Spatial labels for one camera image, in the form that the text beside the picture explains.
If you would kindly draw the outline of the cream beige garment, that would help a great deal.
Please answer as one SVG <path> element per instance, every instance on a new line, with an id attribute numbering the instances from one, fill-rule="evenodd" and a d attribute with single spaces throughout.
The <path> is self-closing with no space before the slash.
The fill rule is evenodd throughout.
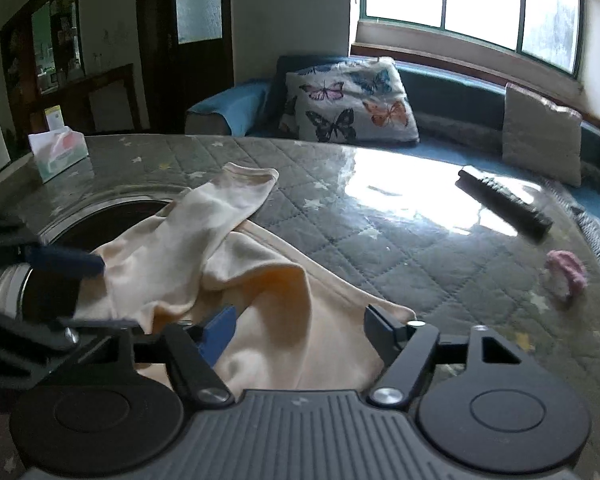
<path id="1" fill-rule="evenodd" d="M 81 284 L 76 316 L 152 334 L 232 306 L 236 332 L 214 368 L 231 393 L 366 389 L 382 369 L 363 330 L 378 298 L 251 221 L 277 178 L 227 164 L 100 246 L 105 272 Z"/>

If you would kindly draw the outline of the round black induction cooktop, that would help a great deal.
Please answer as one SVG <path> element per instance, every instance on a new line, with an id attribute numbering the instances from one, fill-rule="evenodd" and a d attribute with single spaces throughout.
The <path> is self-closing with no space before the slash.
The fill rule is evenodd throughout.
<path id="1" fill-rule="evenodd" d="M 96 200 L 46 226 L 40 237 L 49 245 L 91 252 L 171 202 L 170 196 L 147 194 Z"/>

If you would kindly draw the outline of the tissue box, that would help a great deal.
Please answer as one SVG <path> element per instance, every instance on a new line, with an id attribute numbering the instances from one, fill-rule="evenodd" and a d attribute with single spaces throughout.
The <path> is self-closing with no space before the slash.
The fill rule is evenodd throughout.
<path id="1" fill-rule="evenodd" d="M 43 183 L 88 156 L 84 134 L 67 126 L 30 134 L 29 143 Z"/>

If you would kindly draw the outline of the grey quilted star table cover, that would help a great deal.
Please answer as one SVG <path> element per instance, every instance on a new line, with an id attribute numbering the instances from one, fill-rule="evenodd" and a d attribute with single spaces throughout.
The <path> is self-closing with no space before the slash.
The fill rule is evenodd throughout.
<path id="1" fill-rule="evenodd" d="M 600 479 L 600 252 L 566 188 L 516 170 L 488 171 L 553 227 L 541 243 L 516 232 L 457 185 L 460 165 L 368 148 L 230 136 L 93 136 L 88 156 L 46 183 L 30 157 L 0 174 L 0 211 L 36 232 L 96 200 L 177 196 L 228 162 L 279 179 L 259 226 L 329 271 L 413 309 L 442 332 L 486 324 L 588 401 L 590 440 L 578 465 Z M 563 302 L 545 286 L 550 250 L 573 252 L 588 287 Z"/>

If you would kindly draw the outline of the black remote control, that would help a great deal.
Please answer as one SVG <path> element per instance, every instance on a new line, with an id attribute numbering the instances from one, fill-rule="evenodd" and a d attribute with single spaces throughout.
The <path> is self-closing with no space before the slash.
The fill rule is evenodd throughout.
<path id="1" fill-rule="evenodd" d="M 465 193 L 493 211 L 518 232 L 540 242 L 552 228 L 553 220 L 538 207 L 524 202 L 494 177 L 473 166 L 464 166 L 458 172 L 456 185 Z"/>

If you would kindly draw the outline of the dark wooden cabinet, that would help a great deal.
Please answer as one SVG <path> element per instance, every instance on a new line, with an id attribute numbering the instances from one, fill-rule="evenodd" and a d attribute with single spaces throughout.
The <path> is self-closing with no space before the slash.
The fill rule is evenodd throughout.
<path id="1" fill-rule="evenodd" d="M 85 134 L 133 131 L 142 125 L 134 66 L 105 68 L 102 56 L 87 68 L 79 0 L 29 0 L 0 30 L 7 101 L 14 126 L 8 154 L 28 151 L 28 136 L 50 128 L 46 110 L 59 106 L 64 121 Z"/>

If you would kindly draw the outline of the butterfly print pillow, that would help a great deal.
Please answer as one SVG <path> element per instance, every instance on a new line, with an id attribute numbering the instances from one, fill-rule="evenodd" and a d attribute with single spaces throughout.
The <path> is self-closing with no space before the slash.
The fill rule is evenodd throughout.
<path id="1" fill-rule="evenodd" d="M 286 73 L 279 129 L 318 143 L 416 143 L 419 132 L 392 58 L 323 64 Z"/>

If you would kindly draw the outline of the grey plain pillow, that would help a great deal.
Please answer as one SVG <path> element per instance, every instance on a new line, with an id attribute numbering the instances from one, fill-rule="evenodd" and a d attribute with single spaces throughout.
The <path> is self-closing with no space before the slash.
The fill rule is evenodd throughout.
<path id="1" fill-rule="evenodd" d="M 506 84 L 502 159 L 578 188 L 581 115 L 516 84 Z"/>

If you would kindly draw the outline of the dark wooden door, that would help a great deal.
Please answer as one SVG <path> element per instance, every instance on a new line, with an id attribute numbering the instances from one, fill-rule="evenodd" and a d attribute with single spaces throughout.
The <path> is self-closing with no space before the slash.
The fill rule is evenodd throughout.
<path id="1" fill-rule="evenodd" d="M 232 0 L 136 0 L 149 128 L 185 130 L 187 111 L 234 84 Z"/>

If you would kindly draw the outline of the green framed window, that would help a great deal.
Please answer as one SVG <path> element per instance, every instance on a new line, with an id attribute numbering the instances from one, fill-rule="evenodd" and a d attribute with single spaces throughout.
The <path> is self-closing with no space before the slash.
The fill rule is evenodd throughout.
<path id="1" fill-rule="evenodd" d="M 449 32 L 574 76 L 582 6 L 582 0 L 362 0 L 362 17 Z"/>

